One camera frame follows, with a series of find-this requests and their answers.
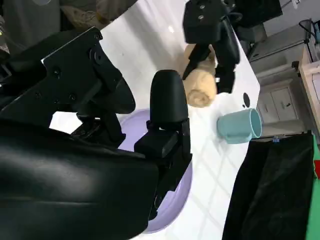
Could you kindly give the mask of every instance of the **black fabric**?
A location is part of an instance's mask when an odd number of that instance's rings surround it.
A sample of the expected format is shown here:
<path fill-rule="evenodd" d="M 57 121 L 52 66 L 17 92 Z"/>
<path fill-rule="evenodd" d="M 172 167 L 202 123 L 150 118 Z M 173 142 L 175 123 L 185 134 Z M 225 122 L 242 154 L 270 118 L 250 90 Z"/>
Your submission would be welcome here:
<path fill-rule="evenodd" d="M 311 134 L 251 142 L 237 174 L 223 240 L 303 240 L 314 179 Z"/>

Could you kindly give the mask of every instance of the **purple bowl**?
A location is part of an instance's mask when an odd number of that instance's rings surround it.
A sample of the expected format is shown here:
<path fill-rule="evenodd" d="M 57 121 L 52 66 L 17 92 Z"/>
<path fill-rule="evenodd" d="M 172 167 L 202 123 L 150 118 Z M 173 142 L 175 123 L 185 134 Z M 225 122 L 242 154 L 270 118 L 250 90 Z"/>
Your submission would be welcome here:
<path fill-rule="evenodd" d="M 146 122 L 150 119 L 150 110 L 137 110 L 120 121 L 122 132 L 126 138 L 119 146 L 119 149 L 134 151 L 135 143 L 147 133 Z M 151 234 L 163 230 L 169 226 L 181 213 L 184 208 L 192 183 L 192 162 L 186 169 L 178 187 L 175 191 L 169 191 L 164 197 L 155 219 L 150 220 L 145 234 Z"/>

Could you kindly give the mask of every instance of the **white tabletop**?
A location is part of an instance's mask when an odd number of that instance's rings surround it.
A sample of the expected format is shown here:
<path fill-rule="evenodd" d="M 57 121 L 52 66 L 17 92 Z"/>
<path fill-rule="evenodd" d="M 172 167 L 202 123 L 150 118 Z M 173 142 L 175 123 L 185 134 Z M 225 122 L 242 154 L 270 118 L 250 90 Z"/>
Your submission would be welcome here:
<path fill-rule="evenodd" d="M 139 0 L 104 28 L 100 44 L 130 86 L 136 109 L 149 108 L 150 88 L 158 70 L 176 67 L 186 46 L 182 19 L 184 0 Z M 207 108 L 189 108 L 193 180 L 179 217 L 166 229 L 135 240 L 219 240 L 236 174 L 248 143 L 228 145 L 217 136 L 219 116 L 243 110 L 243 94 L 257 106 L 260 86 L 240 46 L 232 94 L 219 94 Z M 66 128 L 71 123 L 61 120 Z"/>

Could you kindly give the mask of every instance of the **cabinet door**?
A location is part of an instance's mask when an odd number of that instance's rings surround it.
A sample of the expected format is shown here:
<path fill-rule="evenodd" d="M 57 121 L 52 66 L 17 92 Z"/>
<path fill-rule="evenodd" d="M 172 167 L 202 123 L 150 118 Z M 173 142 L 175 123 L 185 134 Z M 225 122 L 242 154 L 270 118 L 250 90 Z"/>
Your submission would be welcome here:
<path fill-rule="evenodd" d="M 297 115 L 288 88 L 271 92 L 280 121 L 296 120 Z"/>
<path fill-rule="evenodd" d="M 276 106 L 270 92 L 260 94 L 258 108 L 264 124 L 276 123 L 279 121 Z"/>

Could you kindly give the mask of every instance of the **mug handle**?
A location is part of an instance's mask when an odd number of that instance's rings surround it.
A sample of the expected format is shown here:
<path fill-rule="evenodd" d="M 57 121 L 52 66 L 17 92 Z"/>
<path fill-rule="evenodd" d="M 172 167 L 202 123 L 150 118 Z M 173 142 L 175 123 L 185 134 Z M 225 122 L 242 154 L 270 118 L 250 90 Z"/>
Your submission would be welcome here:
<path fill-rule="evenodd" d="M 250 132 L 249 135 L 244 135 L 244 136 L 227 135 L 225 139 L 228 144 L 244 144 L 249 142 L 252 139 L 252 133 Z"/>

